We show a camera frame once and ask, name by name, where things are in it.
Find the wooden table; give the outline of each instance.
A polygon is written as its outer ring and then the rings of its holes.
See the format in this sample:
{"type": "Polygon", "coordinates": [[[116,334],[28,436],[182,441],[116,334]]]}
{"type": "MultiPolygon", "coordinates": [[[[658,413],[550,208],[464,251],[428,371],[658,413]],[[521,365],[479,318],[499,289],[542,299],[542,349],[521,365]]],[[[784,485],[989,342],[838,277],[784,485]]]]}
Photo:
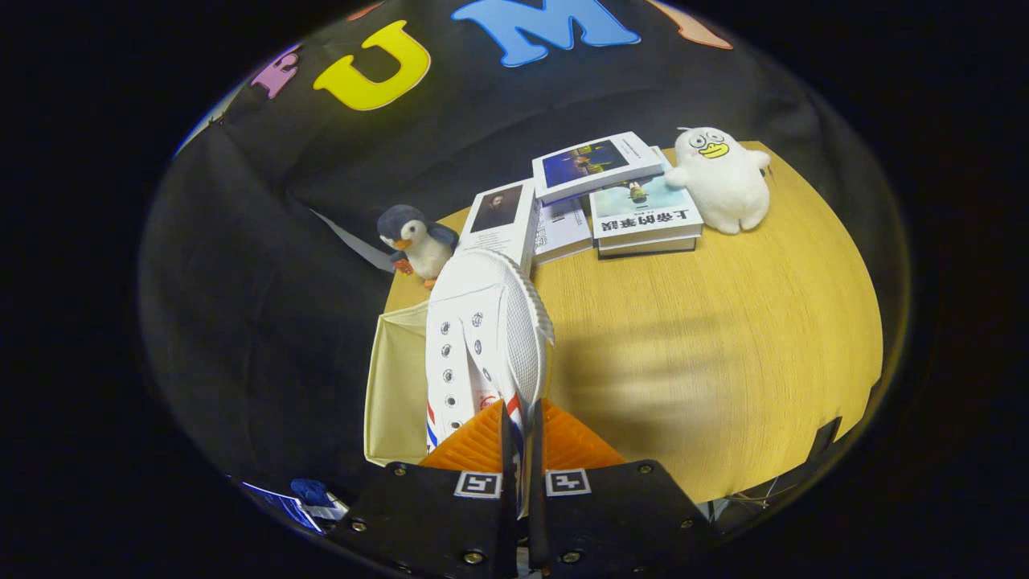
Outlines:
{"type": "MultiPolygon", "coordinates": [[[[775,152],[744,145],[772,156],[754,230],[705,227],[696,251],[591,250],[532,273],[557,334],[549,398],[627,460],[660,461],[698,503],[803,464],[837,417],[845,434],[882,371],[879,306],[847,230],[775,152]]],[[[440,222],[461,230],[467,215],[440,222]]],[[[398,273],[386,312],[427,299],[398,273]]]]}

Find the white duck plush toy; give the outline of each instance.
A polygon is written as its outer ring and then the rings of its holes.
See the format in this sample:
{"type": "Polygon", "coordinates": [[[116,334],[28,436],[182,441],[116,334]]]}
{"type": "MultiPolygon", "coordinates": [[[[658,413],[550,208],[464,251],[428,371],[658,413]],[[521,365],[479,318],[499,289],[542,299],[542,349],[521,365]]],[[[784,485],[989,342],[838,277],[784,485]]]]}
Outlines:
{"type": "Polygon", "coordinates": [[[430,221],[411,205],[394,205],[379,217],[379,238],[397,249],[390,258],[397,268],[410,273],[406,264],[431,288],[447,260],[457,248],[457,231],[445,224],[430,221]]]}
{"type": "Polygon", "coordinates": [[[665,173],[673,188],[686,187],[708,226],[725,234],[751,229],[769,211],[769,187],[761,169],[772,158],[750,150],[711,126],[683,129],[675,139],[679,166],[665,173]]]}

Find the black cloth backdrop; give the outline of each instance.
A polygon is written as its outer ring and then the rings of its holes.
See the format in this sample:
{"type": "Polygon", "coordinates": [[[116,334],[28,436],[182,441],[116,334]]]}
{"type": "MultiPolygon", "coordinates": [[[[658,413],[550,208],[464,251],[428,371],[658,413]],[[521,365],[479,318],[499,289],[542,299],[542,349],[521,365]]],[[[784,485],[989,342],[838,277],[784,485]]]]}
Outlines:
{"type": "Polygon", "coordinates": [[[623,131],[668,147],[676,126],[713,125],[770,146],[850,231],[885,348],[899,348],[909,255],[895,202],[856,133],[805,83],[711,23],[733,50],[683,39],[643,1],[602,0],[638,44],[588,46],[576,25],[572,49],[544,44],[544,59],[507,68],[482,27],[451,19],[467,3],[392,0],[300,39],[275,99],[248,82],[168,171],[141,249],[141,324],[161,396],[221,470],[287,493],[294,477],[321,479],[347,497],[378,469],[362,423],[390,276],[309,208],[385,250],[375,226],[389,206],[439,218],[530,176],[541,153],[623,131]],[[417,86],[369,111],[311,87],[345,55],[369,79],[390,77],[396,61],[360,44],[397,20],[431,55],[417,86]]]}

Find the portrait on book cover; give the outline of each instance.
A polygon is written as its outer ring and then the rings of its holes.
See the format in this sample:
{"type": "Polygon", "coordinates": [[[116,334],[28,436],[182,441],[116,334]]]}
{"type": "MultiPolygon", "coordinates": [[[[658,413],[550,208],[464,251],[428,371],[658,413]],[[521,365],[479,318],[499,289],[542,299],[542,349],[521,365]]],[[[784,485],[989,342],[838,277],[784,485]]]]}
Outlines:
{"type": "Polygon", "coordinates": [[[475,220],[471,222],[471,229],[468,232],[513,223],[521,197],[521,184],[487,194],[478,204],[475,220]]]}
{"type": "Polygon", "coordinates": [[[543,175],[551,187],[627,165],[614,143],[604,140],[543,157],[543,175]]]}
{"type": "Polygon", "coordinates": [[[634,211],[665,209],[686,202],[682,189],[669,188],[664,175],[631,179],[593,193],[594,215],[610,217],[634,211]]]}

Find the stack of books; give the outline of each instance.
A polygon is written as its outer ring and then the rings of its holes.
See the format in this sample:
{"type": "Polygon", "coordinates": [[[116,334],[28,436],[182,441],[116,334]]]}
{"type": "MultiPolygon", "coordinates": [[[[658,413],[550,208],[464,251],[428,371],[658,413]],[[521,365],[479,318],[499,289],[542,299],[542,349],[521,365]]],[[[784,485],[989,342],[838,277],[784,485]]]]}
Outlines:
{"type": "MultiPolygon", "coordinates": [[[[661,149],[652,150],[664,169],[671,169],[661,149]]],[[[593,236],[601,257],[697,248],[704,220],[686,189],[668,186],[664,169],[590,192],[593,236]]]]}
{"type": "Polygon", "coordinates": [[[495,249],[528,274],[594,245],[601,257],[691,250],[703,220],[688,191],[665,183],[670,168],[660,148],[632,132],[534,158],[532,178],[475,195],[457,251],[495,249]]]}

